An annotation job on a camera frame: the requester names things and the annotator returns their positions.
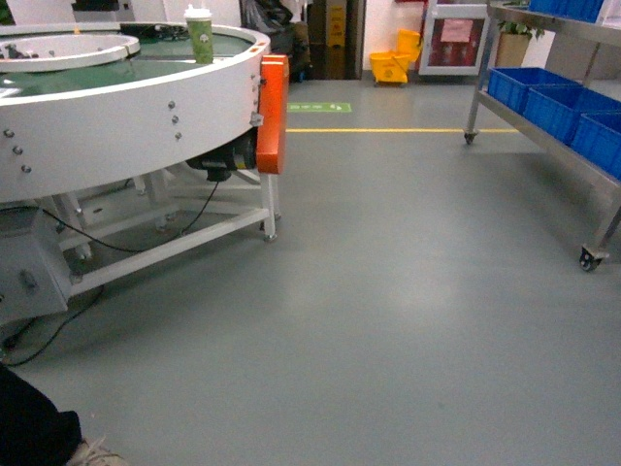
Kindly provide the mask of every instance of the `green cup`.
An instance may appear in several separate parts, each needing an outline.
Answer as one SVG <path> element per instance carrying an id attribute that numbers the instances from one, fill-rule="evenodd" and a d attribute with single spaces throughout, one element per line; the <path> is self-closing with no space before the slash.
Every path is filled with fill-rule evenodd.
<path id="1" fill-rule="evenodd" d="M 192 5 L 188 5 L 184 17 L 196 63 L 213 63 L 212 12 L 206 8 L 192 8 Z"/>

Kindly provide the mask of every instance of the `metal shelf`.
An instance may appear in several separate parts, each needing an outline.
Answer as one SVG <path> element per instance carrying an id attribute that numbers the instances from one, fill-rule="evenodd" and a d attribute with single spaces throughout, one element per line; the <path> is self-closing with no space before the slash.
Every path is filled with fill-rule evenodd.
<path id="1" fill-rule="evenodd" d="M 601 26 L 590 22 L 562 17 L 551 17 L 528 10 L 505 7 L 502 3 L 487 6 L 487 14 L 501 21 L 521 22 L 531 27 L 579 37 L 588 41 L 621 47 L 621 28 Z"/>
<path id="2" fill-rule="evenodd" d="M 492 3 L 488 1 L 487 13 L 490 17 L 497 20 L 520 22 L 531 27 L 538 27 L 596 43 L 597 45 L 591 57 L 591 63 L 589 64 L 583 82 L 587 87 L 590 82 L 590 70 L 595 62 L 600 44 L 621 48 L 621 28 L 575 21 L 561 17 L 551 17 L 549 15 L 529 12 L 524 9 L 509 8 L 503 6 L 500 2 Z M 526 118 L 490 97 L 487 92 L 484 91 L 492 43 L 494 42 L 493 39 L 496 33 L 495 29 L 494 27 L 489 28 L 485 40 L 485 49 L 478 75 L 478 83 L 474 91 L 474 98 L 466 129 L 464 130 L 466 142 L 471 144 L 474 140 L 474 136 L 477 134 L 474 126 L 476 124 L 478 106 L 482 104 L 544 149 L 550 156 L 558 161 L 558 163 L 576 173 L 596 189 L 608 194 L 610 199 L 609 205 L 605 208 L 601 221 L 593 236 L 583 244 L 582 254 L 579 259 L 580 267 L 582 267 L 584 271 L 593 271 L 599 266 L 602 260 L 608 256 L 605 250 L 606 246 L 621 222 L 621 182 L 592 164 L 580 154 L 565 146 L 563 143 L 557 141 L 545 131 L 533 125 Z"/>
<path id="3" fill-rule="evenodd" d="M 556 160 L 577 173 L 578 176 L 595 188 L 611 192 L 621 186 L 619 180 L 592 164 L 582 155 L 565 146 L 559 140 L 550 136 L 509 107 L 493 97 L 490 97 L 487 92 L 480 91 L 478 93 L 478 102 L 513 126 L 539 147 L 546 150 L 547 153 L 552 155 Z"/>

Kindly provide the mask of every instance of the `shoe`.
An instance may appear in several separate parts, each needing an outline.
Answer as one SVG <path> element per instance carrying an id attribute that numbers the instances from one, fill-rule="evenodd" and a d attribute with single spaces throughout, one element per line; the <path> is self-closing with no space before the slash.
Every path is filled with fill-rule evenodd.
<path id="1" fill-rule="evenodd" d="M 67 466 L 129 466 L 118 454 L 103 448 L 103 443 L 104 439 L 95 442 L 82 440 Z"/>

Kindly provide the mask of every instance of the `blue bin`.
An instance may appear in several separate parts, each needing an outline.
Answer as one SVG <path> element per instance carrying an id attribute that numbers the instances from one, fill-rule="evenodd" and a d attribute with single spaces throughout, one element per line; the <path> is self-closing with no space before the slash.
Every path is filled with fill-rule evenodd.
<path id="1" fill-rule="evenodd" d="M 524 114 L 529 87 L 546 85 L 580 87 L 575 81 L 541 68 L 494 68 L 490 70 L 487 93 L 514 112 Z"/>
<path id="2" fill-rule="evenodd" d="M 581 116 L 572 149 L 621 179 L 621 114 Z"/>
<path id="3" fill-rule="evenodd" d="M 567 8 L 560 16 L 577 19 L 578 21 L 595 22 L 598 19 L 604 0 L 570 0 Z"/>
<path id="4" fill-rule="evenodd" d="M 567 2 L 559 0 L 531 0 L 528 9 L 531 12 L 561 17 L 565 14 L 565 10 L 567 9 Z"/>
<path id="5" fill-rule="evenodd" d="M 621 102 L 581 87 L 532 89 L 524 117 L 562 143 L 572 143 L 580 115 L 621 112 Z"/>

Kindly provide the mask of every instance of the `cup lid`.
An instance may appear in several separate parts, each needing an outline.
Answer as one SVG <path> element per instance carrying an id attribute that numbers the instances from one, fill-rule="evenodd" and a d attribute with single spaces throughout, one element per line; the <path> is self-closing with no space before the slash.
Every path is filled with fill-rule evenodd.
<path id="1" fill-rule="evenodd" d="M 190 3 L 183 16 L 192 19 L 210 19 L 212 17 L 212 12 L 208 8 L 194 8 Z"/>

